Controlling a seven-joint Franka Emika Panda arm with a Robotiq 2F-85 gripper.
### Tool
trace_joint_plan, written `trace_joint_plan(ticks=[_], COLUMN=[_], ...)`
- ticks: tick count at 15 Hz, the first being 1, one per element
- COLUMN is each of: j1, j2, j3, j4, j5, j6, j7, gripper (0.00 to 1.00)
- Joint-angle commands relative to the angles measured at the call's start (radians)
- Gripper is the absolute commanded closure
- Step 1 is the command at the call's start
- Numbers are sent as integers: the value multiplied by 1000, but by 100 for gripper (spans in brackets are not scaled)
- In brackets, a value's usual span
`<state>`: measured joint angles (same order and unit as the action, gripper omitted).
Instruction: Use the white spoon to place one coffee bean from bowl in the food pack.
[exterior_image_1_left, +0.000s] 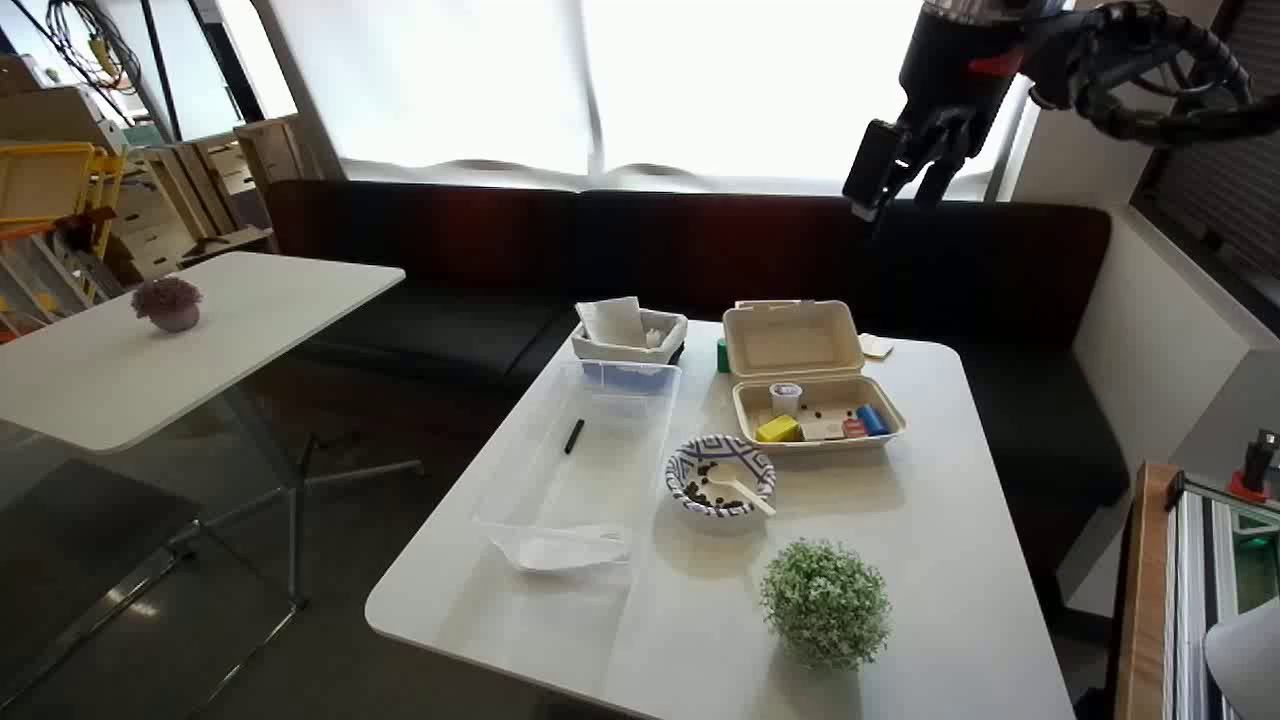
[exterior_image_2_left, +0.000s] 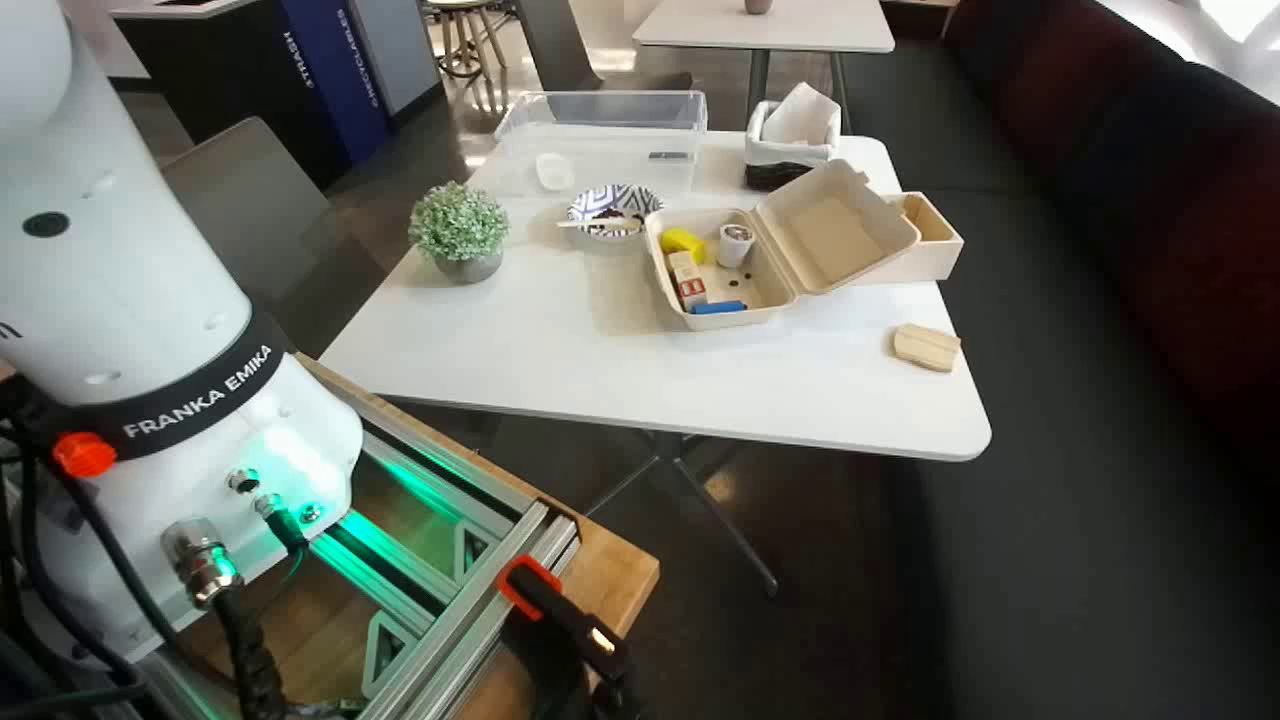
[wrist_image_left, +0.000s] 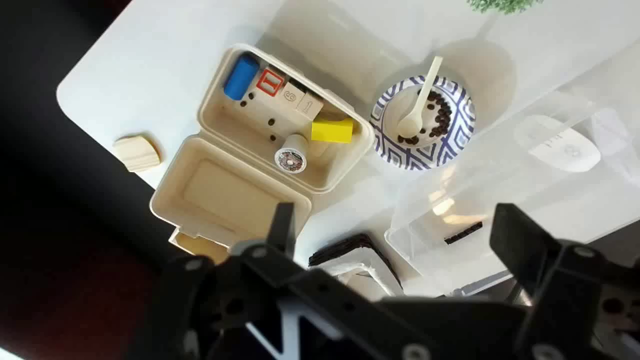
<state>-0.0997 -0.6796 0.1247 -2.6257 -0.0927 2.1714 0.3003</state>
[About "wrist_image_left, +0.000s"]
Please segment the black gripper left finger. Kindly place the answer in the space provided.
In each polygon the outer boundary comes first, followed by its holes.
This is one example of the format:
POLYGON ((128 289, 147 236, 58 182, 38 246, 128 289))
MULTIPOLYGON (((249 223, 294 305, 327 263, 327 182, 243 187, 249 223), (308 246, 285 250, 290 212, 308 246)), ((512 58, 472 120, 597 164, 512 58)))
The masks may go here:
POLYGON ((294 254, 294 234, 297 225, 294 225, 294 204, 293 202, 281 202, 277 206, 271 230, 268 230, 268 237, 266 241, 271 246, 275 246, 277 250, 281 250, 287 256, 294 254))

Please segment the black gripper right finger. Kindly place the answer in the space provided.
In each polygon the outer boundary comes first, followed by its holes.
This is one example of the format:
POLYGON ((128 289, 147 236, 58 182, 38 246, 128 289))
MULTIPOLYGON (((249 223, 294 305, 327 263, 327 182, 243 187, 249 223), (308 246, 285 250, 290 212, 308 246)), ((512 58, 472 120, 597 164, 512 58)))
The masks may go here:
POLYGON ((529 294, 541 294, 565 252, 565 241, 521 206, 500 202, 494 210, 491 247, 529 294))

